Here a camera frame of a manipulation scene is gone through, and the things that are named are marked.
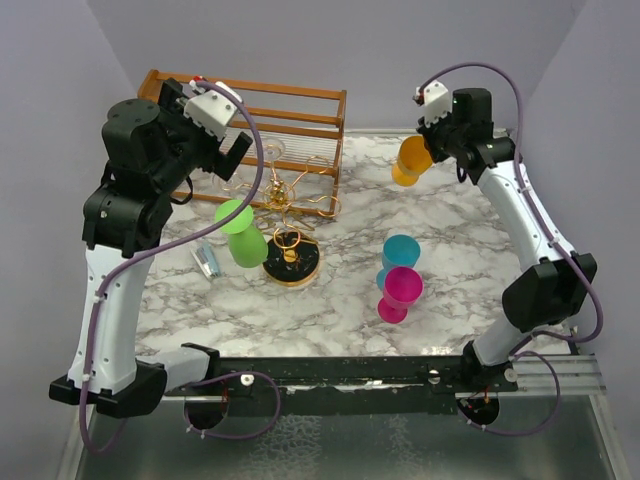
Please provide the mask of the small blue white packet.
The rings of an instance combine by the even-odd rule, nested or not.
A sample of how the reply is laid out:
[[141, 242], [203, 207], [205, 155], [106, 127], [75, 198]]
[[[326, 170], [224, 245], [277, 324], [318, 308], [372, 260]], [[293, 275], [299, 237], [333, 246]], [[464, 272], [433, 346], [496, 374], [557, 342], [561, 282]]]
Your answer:
[[207, 243], [197, 244], [191, 249], [191, 254], [206, 278], [213, 279], [221, 276], [219, 264], [213, 250]]

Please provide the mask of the wooden dish rack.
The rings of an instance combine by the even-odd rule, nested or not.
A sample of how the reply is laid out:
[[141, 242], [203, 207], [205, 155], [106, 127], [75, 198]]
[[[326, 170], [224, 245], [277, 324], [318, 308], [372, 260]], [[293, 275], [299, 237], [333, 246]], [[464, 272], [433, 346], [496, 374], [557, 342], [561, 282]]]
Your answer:
[[330, 216], [338, 210], [345, 133], [347, 91], [291, 86], [265, 82], [221, 80], [244, 100], [262, 139], [284, 145], [265, 161], [277, 174], [295, 172], [309, 182], [326, 178], [328, 206], [305, 207], [308, 215]]

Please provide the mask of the clear wine glass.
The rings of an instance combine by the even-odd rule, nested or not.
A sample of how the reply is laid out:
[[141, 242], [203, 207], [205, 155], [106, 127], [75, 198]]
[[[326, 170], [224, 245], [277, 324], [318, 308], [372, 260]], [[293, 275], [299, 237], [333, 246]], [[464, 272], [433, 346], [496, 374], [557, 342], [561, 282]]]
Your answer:
[[276, 175], [276, 162], [285, 154], [286, 146], [281, 140], [273, 137], [265, 138], [262, 145], [264, 160], [269, 165], [273, 175]]
[[243, 178], [239, 174], [238, 171], [234, 172], [228, 180], [225, 180], [219, 176], [216, 176], [212, 180], [212, 184], [216, 191], [224, 192], [225, 194], [230, 194], [231, 192], [235, 192], [241, 189], [244, 185]]

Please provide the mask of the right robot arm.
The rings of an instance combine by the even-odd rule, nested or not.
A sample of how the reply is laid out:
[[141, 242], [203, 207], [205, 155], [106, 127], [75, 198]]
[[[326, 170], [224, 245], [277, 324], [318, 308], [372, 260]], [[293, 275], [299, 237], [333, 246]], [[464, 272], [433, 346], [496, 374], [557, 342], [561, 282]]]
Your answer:
[[423, 107], [417, 131], [432, 159], [455, 159], [495, 209], [520, 264], [520, 276], [502, 294], [502, 317], [463, 350], [461, 383], [481, 391], [522, 341], [580, 311], [597, 263], [556, 229], [516, 161], [514, 141], [495, 136], [488, 90], [449, 91], [433, 81], [416, 101]]

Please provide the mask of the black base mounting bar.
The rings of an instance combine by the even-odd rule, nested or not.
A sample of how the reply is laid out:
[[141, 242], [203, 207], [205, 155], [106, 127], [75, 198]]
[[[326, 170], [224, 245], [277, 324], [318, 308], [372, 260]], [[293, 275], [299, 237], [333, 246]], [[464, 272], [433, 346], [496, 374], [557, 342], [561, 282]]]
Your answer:
[[458, 394], [515, 392], [516, 380], [504, 374], [511, 367], [492, 367], [473, 380], [459, 356], [226, 357], [215, 373], [269, 376], [283, 415], [453, 415]]

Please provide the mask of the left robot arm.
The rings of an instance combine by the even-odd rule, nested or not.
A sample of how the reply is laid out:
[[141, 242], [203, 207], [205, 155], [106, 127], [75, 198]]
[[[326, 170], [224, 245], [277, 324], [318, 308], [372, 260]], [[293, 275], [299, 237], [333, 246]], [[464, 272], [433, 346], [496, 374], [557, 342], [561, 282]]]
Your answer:
[[232, 176], [255, 134], [240, 134], [227, 152], [221, 144], [245, 110], [223, 82], [195, 78], [185, 93], [171, 78], [157, 100], [124, 100], [108, 111], [101, 131], [108, 160], [83, 207], [87, 294], [81, 334], [68, 372], [50, 384], [52, 400], [128, 419], [153, 412], [167, 392], [184, 385], [202, 395], [220, 385], [218, 351], [185, 343], [166, 355], [139, 357], [135, 335], [149, 269], [165, 250], [161, 235], [174, 191], [195, 170]]

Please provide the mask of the orange plastic goblet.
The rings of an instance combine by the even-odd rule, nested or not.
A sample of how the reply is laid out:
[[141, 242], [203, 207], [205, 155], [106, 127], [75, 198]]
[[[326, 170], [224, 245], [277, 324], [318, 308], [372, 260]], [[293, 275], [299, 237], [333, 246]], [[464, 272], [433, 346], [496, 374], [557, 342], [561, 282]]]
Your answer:
[[392, 167], [392, 179], [397, 185], [410, 187], [432, 165], [433, 160], [425, 148], [423, 137], [408, 137], [400, 145], [396, 162]]

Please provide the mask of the pink plastic goblet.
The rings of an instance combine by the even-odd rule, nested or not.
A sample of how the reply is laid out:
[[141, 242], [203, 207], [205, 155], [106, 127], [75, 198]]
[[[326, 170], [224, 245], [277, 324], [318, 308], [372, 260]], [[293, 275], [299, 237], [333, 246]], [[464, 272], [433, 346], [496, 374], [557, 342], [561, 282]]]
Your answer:
[[423, 279], [416, 270], [401, 266], [392, 268], [384, 277], [383, 296], [377, 306], [380, 318], [391, 324], [402, 322], [423, 290]]

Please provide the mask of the green plastic goblet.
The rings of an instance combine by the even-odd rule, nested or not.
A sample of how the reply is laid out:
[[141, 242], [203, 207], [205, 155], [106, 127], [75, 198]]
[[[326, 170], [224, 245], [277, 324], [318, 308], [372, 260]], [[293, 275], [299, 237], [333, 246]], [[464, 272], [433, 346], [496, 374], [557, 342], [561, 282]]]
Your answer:
[[228, 236], [229, 251], [238, 266], [255, 268], [266, 261], [267, 242], [254, 225], [254, 213], [250, 205], [226, 223], [221, 231]]

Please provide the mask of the blue plastic goblet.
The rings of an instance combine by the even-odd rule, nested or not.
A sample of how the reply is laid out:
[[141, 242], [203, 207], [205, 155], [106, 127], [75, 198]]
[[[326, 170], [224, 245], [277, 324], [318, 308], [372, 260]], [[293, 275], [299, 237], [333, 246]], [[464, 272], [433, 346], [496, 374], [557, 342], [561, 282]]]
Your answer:
[[419, 243], [411, 236], [396, 234], [387, 238], [383, 244], [382, 269], [376, 275], [376, 284], [384, 289], [384, 282], [390, 270], [396, 267], [413, 268], [421, 256]]

